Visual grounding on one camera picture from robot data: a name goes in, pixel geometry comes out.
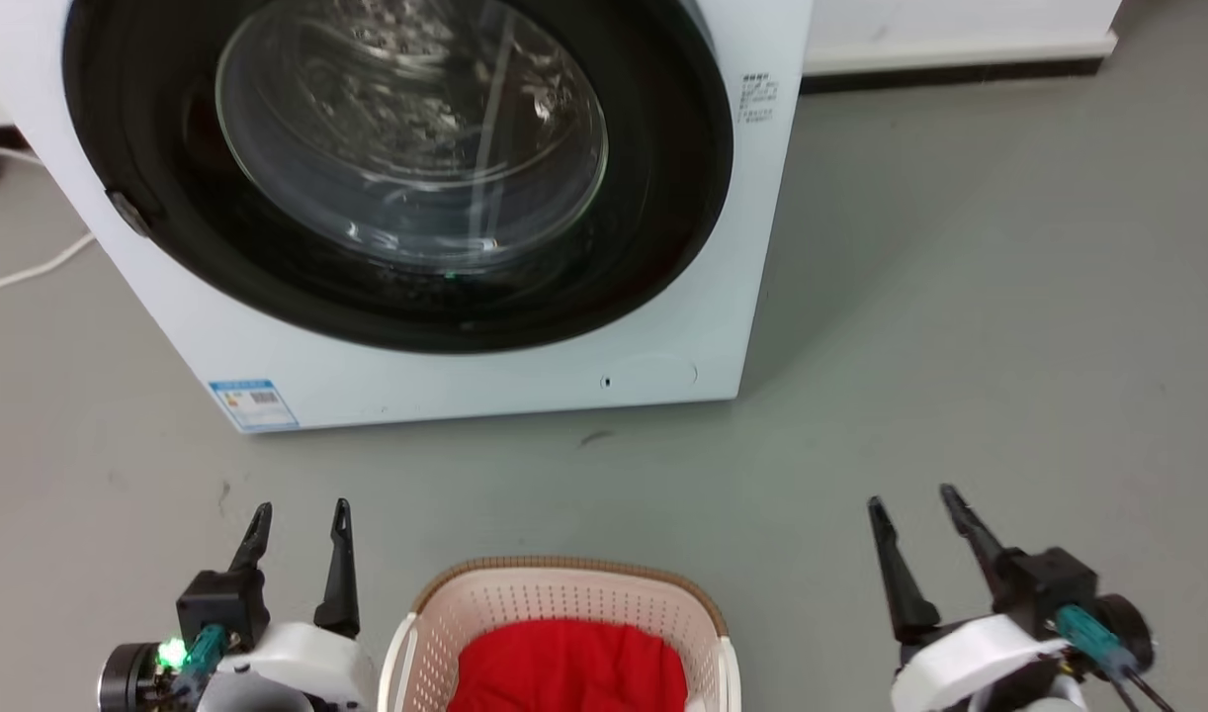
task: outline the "green light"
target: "green light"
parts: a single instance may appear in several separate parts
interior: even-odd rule
[[[172,637],[156,648],[156,662],[164,667],[181,667],[187,659],[187,644],[180,637]]]

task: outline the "red clothing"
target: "red clothing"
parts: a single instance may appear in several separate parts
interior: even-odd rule
[[[683,712],[679,654],[609,623],[513,623],[459,656],[449,712]]]

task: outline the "laundry basket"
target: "laundry basket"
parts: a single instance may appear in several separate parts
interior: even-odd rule
[[[687,694],[708,712],[739,712],[741,671],[704,591],[674,573],[586,558],[477,558],[441,573],[397,627],[379,672],[378,712],[442,712],[459,653],[509,623],[544,618],[632,625],[679,653]]]

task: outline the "basket rim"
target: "basket rim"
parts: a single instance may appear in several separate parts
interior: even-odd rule
[[[581,558],[576,556],[487,556],[470,558],[467,562],[454,565],[454,567],[437,573],[437,578],[429,581],[424,586],[424,590],[416,596],[416,602],[411,604],[411,612],[416,617],[420,617],[432,596],[451,580],[463,577],[464,573],[487,572],[494,571],[494,568],[564,568],[564,571],[620,573],[623,577],[650,579],[678,586],[687,591],[687,594],[702,604],[704,612],[709,613],[718,637],[727,637],[726,619],[719,612],[718,604],[690,578],[681,577],[679,573],[662,571],[662,568],[635,567],[633,563],[604,562],[604,560],[599,558]]]

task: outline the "gray floor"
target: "gray floor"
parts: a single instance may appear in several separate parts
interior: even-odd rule
[[[1208,1],[1123,22],[1096,80],[803,100],[730,405],[242,438],[97,248],[0,293],[0,710],[83,708],[266,499],[266,598],[308,618],[338,496],[373,653],[459,560],[600,556],[716,597],[750,710],[885,710],[866,497],[947,617],[988,604],[941,481],[1096,567],[1208,710]],[[81,230],[11,167],[0,274]]]

